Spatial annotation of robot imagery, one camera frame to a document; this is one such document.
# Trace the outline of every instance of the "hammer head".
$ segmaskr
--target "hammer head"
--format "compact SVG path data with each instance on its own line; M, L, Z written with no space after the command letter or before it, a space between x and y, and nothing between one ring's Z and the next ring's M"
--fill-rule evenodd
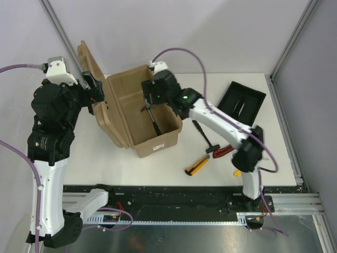
M213 153L215 150L219 149L220 148L220 145L217 144L217 145L214 145L214 146L211 146L209 147L208 149L206 149L206 153L209 154L209 153Z

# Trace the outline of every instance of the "toolbox lid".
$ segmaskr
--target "toolbox lid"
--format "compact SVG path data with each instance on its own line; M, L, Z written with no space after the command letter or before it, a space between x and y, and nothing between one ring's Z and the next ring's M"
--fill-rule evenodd
M103 82L105 101L96 103L93 106L98 125L118 147L130 147L130 139L122 120L121 111L118 109L116 97L84 41L81 41L81 44L77 47L77 54L82 70L90 71L97 80Z

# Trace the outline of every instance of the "tool handle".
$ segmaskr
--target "tool handle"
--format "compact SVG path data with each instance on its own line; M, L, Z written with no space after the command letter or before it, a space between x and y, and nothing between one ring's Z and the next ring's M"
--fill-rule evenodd
M161 131L160 131L160 129L159 129L157 123L156 123L155 121L153 121L152 124L153 124L154 130L156 131L157 135L158 135L158 136L159 136L159 135L162 135L162 133L161 133Z
M205 157L203 157L201 160L196 162L195 165L193 165L191 168L185 170L185 173L189 176L194 175L198 170L201 169L201 167L203 167L208 162L209 159L210 159L210 155L208 154Z
M222 149L215 150L213 152L213 158L220 158L223 157L225 154L228 154L229 152L233 151L234 148L232 145L225 146Z
M199 131L199 133L203 136L203 138L205 139L205 141L207 142L207 144L212 147L211 142L209 141L209 139L207 138L206 134L204 133L204 131L202 130L200 124L196 121L196 120L192 120L192 123L194 124L195 128Z

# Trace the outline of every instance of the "tan plastic toolbox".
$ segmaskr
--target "tan plastic toolbox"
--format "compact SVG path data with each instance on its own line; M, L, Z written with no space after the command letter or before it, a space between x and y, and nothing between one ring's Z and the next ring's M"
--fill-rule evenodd
M77 47L83 71L103 82L105 101L93 106L97 123L120 148L132 148L139 157L177 144L181 119L165 104L151 109L162 135L157 136L145 106L141 82L151 78L147 65L104 77L84 41Z

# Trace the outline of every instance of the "white bracket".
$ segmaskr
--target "white bracket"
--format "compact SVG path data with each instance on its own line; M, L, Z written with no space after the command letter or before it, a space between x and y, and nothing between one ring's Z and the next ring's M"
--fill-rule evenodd
M48 70L46 74L47 79L51 83L60 85L66 83L72 85L77 84L75 77L68 73L65 59L61 56L48 59Z
M66 208L67 212L81 213L80 217L86 221L99 208L105 206L108 201L108 192L102 189L92 189L89 194L80 198L79 201L72 206Z
M167 70L167 64L165 62L150 62L148 67L153 69L153 75L162 70Z

